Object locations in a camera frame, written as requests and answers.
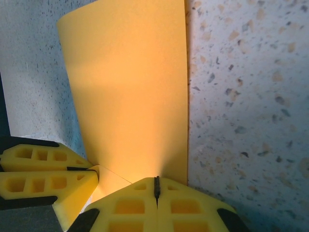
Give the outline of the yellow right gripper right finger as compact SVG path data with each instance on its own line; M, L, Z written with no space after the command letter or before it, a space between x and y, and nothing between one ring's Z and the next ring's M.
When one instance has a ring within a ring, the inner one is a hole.
M167 178L156 178L159 232L248 232L235 209Z

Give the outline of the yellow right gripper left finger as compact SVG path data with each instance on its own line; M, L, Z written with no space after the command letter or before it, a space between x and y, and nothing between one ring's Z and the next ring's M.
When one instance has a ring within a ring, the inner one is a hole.
M86 207L70 232L155 232L155 178L144 178Z

